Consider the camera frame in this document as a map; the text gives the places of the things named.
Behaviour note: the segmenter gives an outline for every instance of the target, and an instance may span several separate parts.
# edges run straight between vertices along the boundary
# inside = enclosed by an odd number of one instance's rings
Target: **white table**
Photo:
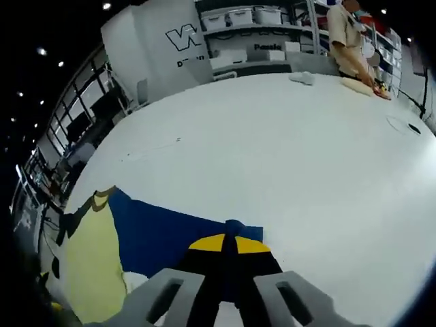
[[[249,76],[151,104],[102,142],[67,212],[117,185],[164,208],[261,225],[283,270],[352,322],[388,326],[436,258],[436,138],[396,100],[339,81]]]

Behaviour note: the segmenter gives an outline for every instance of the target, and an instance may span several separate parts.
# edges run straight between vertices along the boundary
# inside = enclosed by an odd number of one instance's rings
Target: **blue cloth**
[[[240,235],[263,241],[263,228],[246,227],[237,220],[219,223],[132,200],[120,189],[108,203],[119,238],[123,270],[152,277],[176,266],[189,246],[217,234]]]

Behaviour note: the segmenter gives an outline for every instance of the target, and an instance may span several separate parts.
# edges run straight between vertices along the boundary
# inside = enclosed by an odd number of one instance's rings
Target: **black and yellow object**
[[[234,302],[244,326],[270,326],[253,278],[282,270],[261,242],[229,234],[201,238],[174,269],[205,276],[189,316],[189,327],[214,326],[222,300]]]

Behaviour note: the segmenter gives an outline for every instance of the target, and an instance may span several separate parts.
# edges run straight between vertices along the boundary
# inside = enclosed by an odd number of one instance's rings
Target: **ceiling light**
[[[46,49],[44,49],[42,47],[39,47],[38,49],[36,49],[36,52],[38,52],[38,54],[42,55],[42,56],[46,56],[47,55]]]

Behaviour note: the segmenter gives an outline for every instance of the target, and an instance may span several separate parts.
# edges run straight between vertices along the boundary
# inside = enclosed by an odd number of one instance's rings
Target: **person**
[[[360,10],[357,0],[343,0],[327,13],[330,53],[339,65],[342,77],[362,81],[375,87],[375,72],[362,54],[365,26],[355,15]]]

